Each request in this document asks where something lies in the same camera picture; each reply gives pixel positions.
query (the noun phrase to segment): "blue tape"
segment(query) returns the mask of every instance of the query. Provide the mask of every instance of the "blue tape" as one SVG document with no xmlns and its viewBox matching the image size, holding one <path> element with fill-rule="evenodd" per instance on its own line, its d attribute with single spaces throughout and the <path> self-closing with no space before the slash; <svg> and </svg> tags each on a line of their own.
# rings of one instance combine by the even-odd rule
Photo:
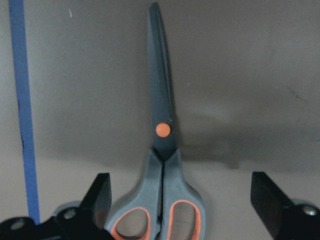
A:
<svg viewBox="0 0 320 240">
<path fill-rule="evenodd" d="M 28 214 L 38 224 L 40 223 L 40 213 L 29 89 L 24 3 L 23 0 L 9 0 L 8 2 Z"/>
</svg>

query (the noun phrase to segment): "white speck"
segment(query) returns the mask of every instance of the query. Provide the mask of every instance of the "white speck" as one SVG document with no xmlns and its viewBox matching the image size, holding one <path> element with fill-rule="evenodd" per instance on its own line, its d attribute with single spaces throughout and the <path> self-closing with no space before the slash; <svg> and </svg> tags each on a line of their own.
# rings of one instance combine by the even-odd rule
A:
<svg viewBox="0 0 320 240">
<path fill-rule="evenodd" d="M 70 16 L 71 19 L 73 18 L 73 16 L 72 16 L 72 11 L 71 11 L 70 8 L 69 8 L 69 16 Z"/>
</svg>

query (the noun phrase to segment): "finger hole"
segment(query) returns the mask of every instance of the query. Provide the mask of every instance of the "finger hole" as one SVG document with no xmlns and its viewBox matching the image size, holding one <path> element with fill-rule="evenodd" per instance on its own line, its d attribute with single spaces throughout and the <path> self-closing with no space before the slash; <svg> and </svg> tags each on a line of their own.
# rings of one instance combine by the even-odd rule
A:
<svg viewBox="0 0 320 240">
<path fill-rule="evenodd" d="M 171 240 L 191 240 L 196 224 L 195 208 L 187 202 L 179 202 L 173 207 Z"/>
<path fill-rule="evenodd" d="M 148 216 L 142 209 L 133 210 L 119 221 L 115 229 L 126 240 L 141 239 L 148 229 Z"/>
</svg>

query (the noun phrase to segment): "metal bolt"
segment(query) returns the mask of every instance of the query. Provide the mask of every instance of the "metal bolt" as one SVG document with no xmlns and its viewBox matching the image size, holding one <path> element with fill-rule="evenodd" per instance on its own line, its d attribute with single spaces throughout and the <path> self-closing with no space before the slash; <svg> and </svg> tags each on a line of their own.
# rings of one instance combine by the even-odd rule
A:
<svg viewBox="0 0 320 240">
<path fill-rule="evenodd" d="M 11 227 L 10 227 L 10 229 L 11 230 L 18 230 L 18 229 L 21 229 L 21 228 L 23 228 L 23 226 L 25 225 L 25 220 L 23 220 L 22 218 L 20 218 L 20 219 L 18 219 L 17 221 L 15 221 L 12 225 L 11 225 Z"/>
<path fill-rule="evenodd" d="M 312 207 L 312 206 L 304 206 L 304 207 L 302 208 L 302 210 L 303 210 L 303 212 L 304 212 L 305 214 L 307 214 L 307 215 L 309 215 L 309 216 L 315 216 L 315 215 L 317 215 L 317 210 L 316 210 L 314 207 Z"/>
<path fill-rule="evenodd" d="M 70 208 L 70 209 L 68 209 L 68 211 L 65 212 L 63 217 L 65 219 L 72 219 L 76 214 L 77 214 L 76 210 L 74 208 Z"/>
</svg>

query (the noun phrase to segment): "gray handle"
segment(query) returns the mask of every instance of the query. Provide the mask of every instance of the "gray handle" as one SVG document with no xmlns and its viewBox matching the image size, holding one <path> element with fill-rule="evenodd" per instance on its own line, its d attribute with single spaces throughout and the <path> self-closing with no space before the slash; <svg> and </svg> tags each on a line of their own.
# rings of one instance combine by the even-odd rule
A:
<svg viewBox="0 0 320 240">
<path fill-rule="evenodd" d="M 144 177 L 137 190 L 119 206 L 111 208 L 104 228 L 111 233 L 115 240 L 125 240 L 117 232 L 117 224 L 128 213 L 140 209 L 145 211 L 148 226 L 143 240 L 154 240 L 160 231 L 158 221 L 161 190 L 162 190 L 162 162 L 150 150 L 147 158 L 147 167 Z"/>
<path fill-rule="evenodd" d="M 178 203 L 188 203 L 195 210 L 195 226 L 191 240 L 204 240 L 206 231 L 205 206 L 199 193 L 184 179 L 179 149 L 164 163 L 162 193 L 163 215 L 159 240 L 171 239 L 174 207 Z"/>
</svg>

